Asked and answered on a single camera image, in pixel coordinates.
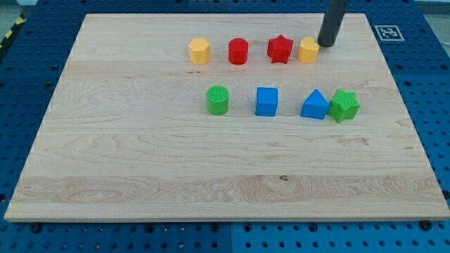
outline toy block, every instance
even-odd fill
[[[278,89],[258,87],[256,90],[256,116],[274,117],[278,106]]]
[[[206,96],[208,100],[207,109],[212,115],[224,115],[228,112],[230,96],[228,89],[216,85],[208,90]]]
[[[275,39],[269,40],[267,55],[272,58],[272,63],[288,63],[290,52],[293,49],[294,41],[279,35]]]
[[[300,117],[325,119],[329,107],[330,105],[323,97],[322,93],[318,89],[315,89],[304,101]]]
[[[195,64],[206,64],[211,58],[210,43],[203,38],[193,39],[189,43],[189,58]]]
[[[331,98],[327,114],[333,116],[337,123],[341,123],[344,119],[353,119],[360,107],[355,95],[354,92],[337,89]]]
[[[302,63],[315,63],[319,54],[319,45],[314,41],[313,37],[306,37],[300,42],[300,48],[297,60]]]
[[[242,65],[247,62],[248,42],[242,38],[230,40],[228,45],[228,60],[234,65]]]

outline red block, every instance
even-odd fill
[[[228,60],[234,65],[242,65],[247,62],[248,42],[242,38],[230,40],[228,45]]]
[[[293,49],[294,41],[279,35],[275,39],[269,40],[267,55],[272,58],[272,63],[288,63],[290,52]]]

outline green cylinder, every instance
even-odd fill
[[[224,115],[228,112],[230,93],[225,87],[213,86],[208,90],[206,96],[208,112],[212,115]]]

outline black cylindrical rod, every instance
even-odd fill
[[[319,45],[329,47],[335,44],[348,3],[349,0],[330,0],[317,38]]]

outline red cylinder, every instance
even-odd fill
[[[243,38],[230,40],[228,45],[228,60],[234,65],[242,65],[247,62],[248,42]]]

